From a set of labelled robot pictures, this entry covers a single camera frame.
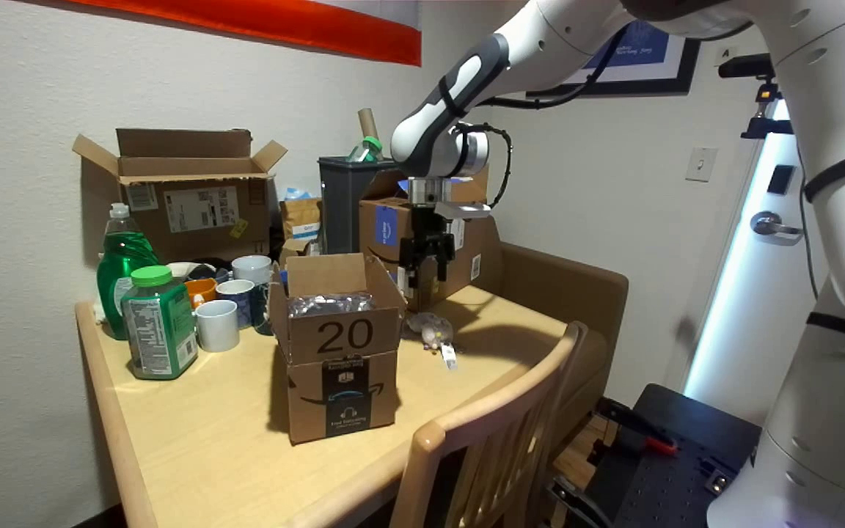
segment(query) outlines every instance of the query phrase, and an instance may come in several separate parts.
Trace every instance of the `chair backrest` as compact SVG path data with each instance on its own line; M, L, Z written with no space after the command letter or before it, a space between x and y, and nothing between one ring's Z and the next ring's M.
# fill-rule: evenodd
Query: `chair backrest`
M582 324L567 324L556 351L507 389L425 424L413 436L393 525L531 525L563 374L584 334Z

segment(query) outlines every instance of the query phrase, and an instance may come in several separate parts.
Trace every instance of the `plastic bottle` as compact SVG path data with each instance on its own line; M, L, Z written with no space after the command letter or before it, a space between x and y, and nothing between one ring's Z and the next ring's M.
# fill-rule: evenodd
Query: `plastic bottle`
M107 331L117 340L126 337L123 293L132 287L132 271L158 264L146 236L132 226L129 207L111 204L102 229L102 258L97 268L97 290L107 317Z
M123 317L139 378L180 378L196 359L189 287L165 264L132 273Z

